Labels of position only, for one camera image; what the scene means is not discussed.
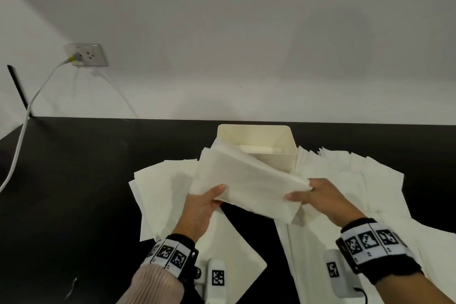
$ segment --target wristband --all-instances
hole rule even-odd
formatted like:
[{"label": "wristband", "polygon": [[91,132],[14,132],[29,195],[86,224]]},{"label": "wristband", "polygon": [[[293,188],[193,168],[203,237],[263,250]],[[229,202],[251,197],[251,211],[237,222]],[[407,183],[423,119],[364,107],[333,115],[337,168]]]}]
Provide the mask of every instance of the wristband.
[{"label": "wristband", "polygon": [[157,264],[173,274],[184,286],[193,284],[198,257],[195,242],[181,234],[170,234],[164,240],[156,237],[154,240],[156,243],[142,265]]},{"label": "wristband", "polygon": [[423,273],[402,239],[374,219],[352,221],[342,228],[336,244],[352,271],[363,273],[373,285],[388,275]]}]

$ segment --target outlet cover plate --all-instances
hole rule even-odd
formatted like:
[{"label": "outlet cover plate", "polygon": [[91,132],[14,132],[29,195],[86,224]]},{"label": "outlet cover plate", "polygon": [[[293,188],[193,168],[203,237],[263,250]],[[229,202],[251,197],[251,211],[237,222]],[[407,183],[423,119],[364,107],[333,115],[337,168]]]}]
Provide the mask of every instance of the outlet cover plate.
[{"label": "outlet cover plate", "polygon": [[80,53],[82,61],[73,61],[73,66],[107,66],[105,54],[99,43],[67,43],[63,49],[68,57]]}]

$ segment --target cream plastic bin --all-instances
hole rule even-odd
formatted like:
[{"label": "cream plastic bin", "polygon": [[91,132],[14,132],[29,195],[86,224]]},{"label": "cream plastic bin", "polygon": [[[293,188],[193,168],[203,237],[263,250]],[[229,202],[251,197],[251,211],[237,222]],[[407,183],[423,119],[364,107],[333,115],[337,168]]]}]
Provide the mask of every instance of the cream plastic bin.
[{"label": "cream plastic bin", "polygon": [[290,173],[295,167],[298,148],[286,125],[220,124],[217,138],[280,171]]}]

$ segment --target black pole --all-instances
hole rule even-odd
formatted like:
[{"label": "black pole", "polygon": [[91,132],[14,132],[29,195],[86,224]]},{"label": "black pole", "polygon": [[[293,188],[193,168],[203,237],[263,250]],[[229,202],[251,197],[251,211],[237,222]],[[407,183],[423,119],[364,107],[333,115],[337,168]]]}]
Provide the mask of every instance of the black pole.
[{"label": "black pole", "polygon": [[[9,74],[11,75],[11,78],[13,79],[14,85],[16,86],[17,92],[19,93],[20,99],[22,100],[22,103],[24,104],[24,107],[27,109],[28,108],[28,101],[27,101],[27,98],[26,98],[26,94],[25,94],[24,88],[22,87],[22,84],[20,84],[20,80],[19,80],[19,77],[17,76],[16,69],[13,66],[11,66],[11,65],[7,65],[7,66],[8,66]],[[32,114],[31,111],[30,111],[29,116],[31,118],[33,117],[33,114]]]}]

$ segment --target black table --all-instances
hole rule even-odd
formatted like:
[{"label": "black table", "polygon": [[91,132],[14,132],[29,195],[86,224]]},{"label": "black table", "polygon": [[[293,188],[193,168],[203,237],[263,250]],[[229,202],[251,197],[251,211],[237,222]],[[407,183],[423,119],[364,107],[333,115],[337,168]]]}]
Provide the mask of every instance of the black table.
[{"label": "black table", "polygon": [[[61,303],[78,277],[67,303],[115,303],[151,248],[138,242],[140,210],[128,186],[134,171],[199,157],[220,123],[33,118],[0,194],[0,302]],[[305,149],[348,150],[403,172],[412,217],[456,232],[456,127],[285,124]],[[0,149],[12,154],[18,135],[0,140]],[[268,264],[239,303],[298,303],[273,221],[223,210]]]}]

